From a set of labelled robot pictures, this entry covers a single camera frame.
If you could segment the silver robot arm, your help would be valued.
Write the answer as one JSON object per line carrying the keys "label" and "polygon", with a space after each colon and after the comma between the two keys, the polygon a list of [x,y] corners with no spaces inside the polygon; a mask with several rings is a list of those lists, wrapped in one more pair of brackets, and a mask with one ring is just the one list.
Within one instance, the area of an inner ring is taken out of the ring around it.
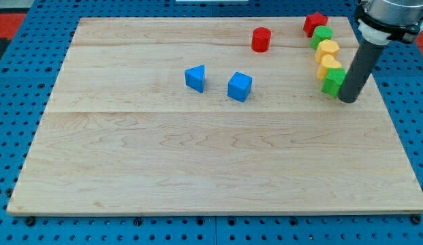
{"label": "silver robot arm", "polygon": [[372,44],[411,44],[423,32],[423,0],[358,0],[355,21]]}

